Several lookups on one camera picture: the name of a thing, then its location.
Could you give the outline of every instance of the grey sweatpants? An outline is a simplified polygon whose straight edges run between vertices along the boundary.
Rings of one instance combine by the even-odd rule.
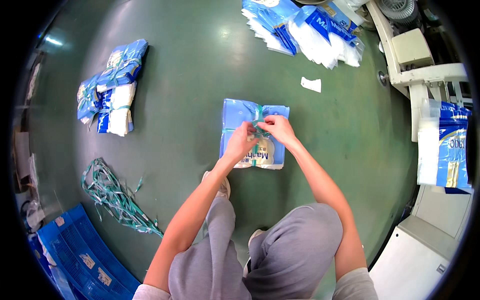
[[[235,213],[216,197],[208,211],[208,233],[177,254],[168,287],[173,299],[307,299],[330,266],[342,239],[336,211],[326,204],[297,207],[249,246],[252,271],[243,267],[230,237]]]

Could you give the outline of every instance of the grey t-shirt sleeve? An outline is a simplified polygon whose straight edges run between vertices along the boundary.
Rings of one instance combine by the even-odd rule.
[[[171,300],[170,294],[162,289],[141,284],[138,286],[132,300]]]
[[[343,275],[336,283],[332,300],[378,300],[367,268],[358,268]]]

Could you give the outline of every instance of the person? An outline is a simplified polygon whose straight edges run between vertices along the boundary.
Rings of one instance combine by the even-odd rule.
[[[242,267],[233,241],[235,213],[226,179],[258,139],[244,122],[215,167],[170,221],[134,300],[309,299],[335,257],[334,300],[377,299],[353,213],[345,196],[295,136],[287,119],[267,116],[258,126],[293,154],[316,203],[293,209],[248,242]],[[204,221],[205,237],[192,245]]]

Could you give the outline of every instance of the left hand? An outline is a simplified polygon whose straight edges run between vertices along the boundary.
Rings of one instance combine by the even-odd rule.
[[[228,159],[231,163],[238,163],[258,143],[258,138],[247,141],[247,136],[256,129],[251,122],[243,122],[232,134],[228,141],[227,148],[222,158]]]

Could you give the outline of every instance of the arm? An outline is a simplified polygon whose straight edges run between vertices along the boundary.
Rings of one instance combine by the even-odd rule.
[[[318,203],[325,203],[336,210],[343,227],[343,236],[335,254],[335,275],[338,281],[346,273],[366,267],[365,254],[361,246],[353,213],[345,196],[327,172],[310,155],[295,136],[287,119],[282,116],[267,116],[265,123],[258,123],[270,132],[293,154]]]
[[[223,179],[258,142],[258,139],[247,141],[247,135],[253,131],[255,129],[247,122],[235,130],[222,158],[173,216],[148,268],[144,284],[170,292],[168,273],[175,255],[190,248]]]

